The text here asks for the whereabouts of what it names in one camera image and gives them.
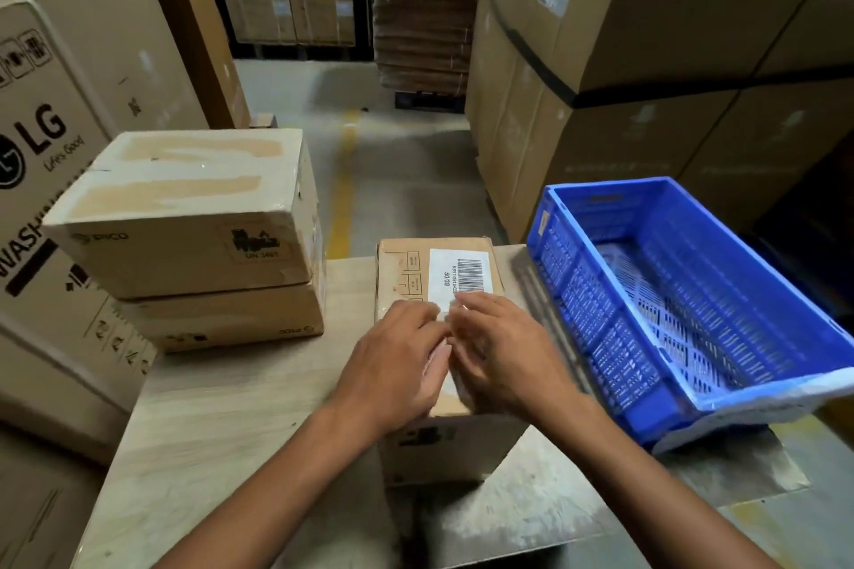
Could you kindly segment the person's right hand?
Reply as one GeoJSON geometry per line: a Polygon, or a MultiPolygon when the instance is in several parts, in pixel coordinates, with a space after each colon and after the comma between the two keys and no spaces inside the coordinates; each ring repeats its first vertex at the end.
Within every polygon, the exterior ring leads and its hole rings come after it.
{"type": "Polygon", "coordinates": [[[546,329],[507,297],[458,293],[447,316],[463,326],[483,362],[472,395],[530,423],[582,394],[546,329]]]}

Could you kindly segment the person's left hand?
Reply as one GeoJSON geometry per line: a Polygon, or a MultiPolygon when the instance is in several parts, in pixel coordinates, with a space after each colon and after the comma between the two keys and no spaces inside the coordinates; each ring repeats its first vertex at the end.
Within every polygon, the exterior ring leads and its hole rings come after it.
{"type": "Polygon", "coordinates": [[[429,354],[450,328],[432,303],[395,301],[358,340],[329,404],[348,429],[372,443],[428,414],[419,387],[429,354]]]}

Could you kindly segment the white barcode label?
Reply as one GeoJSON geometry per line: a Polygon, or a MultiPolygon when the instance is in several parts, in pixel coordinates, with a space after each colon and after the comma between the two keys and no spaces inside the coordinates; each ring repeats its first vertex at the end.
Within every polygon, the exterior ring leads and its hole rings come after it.
{"type": "Polygon", "coordinates": [[[495,293],[499,283],[493,274],[489,251],[431,248],[428,257],[425,298],[446,314],[458,293],[495,293]]]}

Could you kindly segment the small brown cardboard box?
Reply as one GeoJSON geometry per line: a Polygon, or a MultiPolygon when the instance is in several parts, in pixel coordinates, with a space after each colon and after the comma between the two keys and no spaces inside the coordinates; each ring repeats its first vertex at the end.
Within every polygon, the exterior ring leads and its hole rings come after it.
{"type": "MultiPolygon", "coordinates": [[[[504,295],[489,238],[381,240],[377,254],[375,320],[398,300],[425,298],[431,248],[489,251],[504,295]]],[[[487,408],[448,371],[433,409],[379,444],[383,478],[390,487],[481,484],[504,461],[527,429],[518,418],[487,408]]]]}

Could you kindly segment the person's right forearm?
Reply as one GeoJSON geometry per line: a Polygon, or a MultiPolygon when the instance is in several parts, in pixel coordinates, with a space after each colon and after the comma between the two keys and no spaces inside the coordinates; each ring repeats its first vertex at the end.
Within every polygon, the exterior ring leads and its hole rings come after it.
{"type": "Polygon", "coordinates": [[[781,569],[571,382],[526,398],[533,425],[582,471],[655,569],[781,569]]]}

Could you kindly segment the person's left forearm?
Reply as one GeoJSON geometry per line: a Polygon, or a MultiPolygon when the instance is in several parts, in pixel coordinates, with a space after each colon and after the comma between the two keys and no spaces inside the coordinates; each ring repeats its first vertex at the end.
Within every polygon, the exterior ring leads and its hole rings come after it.
{"type": "Polygon", "coordinates": [[[269,569],[326,489],[410,405],[402,394],[332,397],[151,569],[269,569]]]}

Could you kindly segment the flat brown cardboard box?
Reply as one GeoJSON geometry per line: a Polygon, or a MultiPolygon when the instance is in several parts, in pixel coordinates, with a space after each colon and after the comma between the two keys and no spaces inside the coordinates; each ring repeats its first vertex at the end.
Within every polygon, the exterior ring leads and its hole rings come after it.
{"type": "Polygon", "coordinates": [[[325,331],[326,278],[322,253],[304,284],[114,305],[162,354],[315,337],[325,331]]]}

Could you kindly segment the blue plastic crate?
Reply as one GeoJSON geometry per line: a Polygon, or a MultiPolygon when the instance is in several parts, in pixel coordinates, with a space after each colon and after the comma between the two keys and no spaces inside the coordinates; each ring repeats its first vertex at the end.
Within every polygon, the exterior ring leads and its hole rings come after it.
{"type": "Polygon", "coordinates": [[[651,448],[854,337],[669,177],[545,186],[528,253],[614,421],[651,448]]]}

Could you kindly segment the large brown lower carton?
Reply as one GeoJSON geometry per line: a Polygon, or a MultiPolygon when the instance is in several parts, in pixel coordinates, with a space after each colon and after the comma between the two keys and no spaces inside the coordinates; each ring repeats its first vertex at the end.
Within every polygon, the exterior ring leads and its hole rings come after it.
{"type": "Polygon", "coordinates": [[[749,229],[854,130],[854,72],[575,109],[478,0],[465,115],[512,242],[542,189],[669,176],[735,231],[749,229]]]}

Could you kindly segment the white plastic sheet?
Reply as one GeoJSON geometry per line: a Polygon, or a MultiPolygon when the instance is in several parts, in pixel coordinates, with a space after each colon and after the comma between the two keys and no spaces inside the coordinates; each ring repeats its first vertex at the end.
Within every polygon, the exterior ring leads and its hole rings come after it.
{"type": "Polygon", "coordinates": [[[758,393],[746,402],[722,405],[694,423],[665,434],[652,446],[651,454],[660,456],[728,427],[796,421],[833,399],[853,395],[854,367],[771,382],[750,391],[758,393]]]}

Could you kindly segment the taped beige cardboard box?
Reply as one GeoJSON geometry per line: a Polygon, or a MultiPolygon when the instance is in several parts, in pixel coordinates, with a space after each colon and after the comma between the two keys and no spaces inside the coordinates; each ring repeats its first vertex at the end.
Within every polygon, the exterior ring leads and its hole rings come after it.
{"type": "Polygon", "coordinates": [[[322,249],[299,128],[123,132],[42,225],[121,301],[307,283],[322,249]]]}

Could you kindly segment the stack of flattened cardboard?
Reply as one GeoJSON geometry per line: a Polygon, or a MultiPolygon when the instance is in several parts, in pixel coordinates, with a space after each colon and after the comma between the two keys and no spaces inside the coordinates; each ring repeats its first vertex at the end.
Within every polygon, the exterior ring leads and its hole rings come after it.
{"type": "Polygon", "coordinates": [[[396,92],[466,93],[478,0],[373,0],[374,61],[396,92]]]}

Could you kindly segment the brown carton with faint print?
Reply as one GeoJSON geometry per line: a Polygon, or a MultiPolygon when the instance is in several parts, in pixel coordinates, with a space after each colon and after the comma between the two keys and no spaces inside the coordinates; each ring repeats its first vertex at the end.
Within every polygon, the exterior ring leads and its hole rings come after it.
{"type": "Polygon", "coordinates": [[[69,569],[106,471],[0,424],[0,569],[69,569]]]}

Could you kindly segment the tall narrow brown carton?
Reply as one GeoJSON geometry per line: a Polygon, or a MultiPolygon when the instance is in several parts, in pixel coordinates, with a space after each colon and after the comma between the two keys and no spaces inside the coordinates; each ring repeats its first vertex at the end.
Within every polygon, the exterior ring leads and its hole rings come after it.
{"type": "Polygon", "coordinates": [[[247,129],[252,117],[216,0],[158,0],[211,129],[247,129]]]}

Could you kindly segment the large plain beige carton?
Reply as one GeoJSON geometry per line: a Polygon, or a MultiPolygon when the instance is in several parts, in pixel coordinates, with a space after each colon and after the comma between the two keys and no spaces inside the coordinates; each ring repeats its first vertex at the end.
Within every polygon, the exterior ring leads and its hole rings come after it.
{"type": "Polygon", "coordinates": [[[109,137],[209,127],[158,0],[38,7],[109,137]]]}

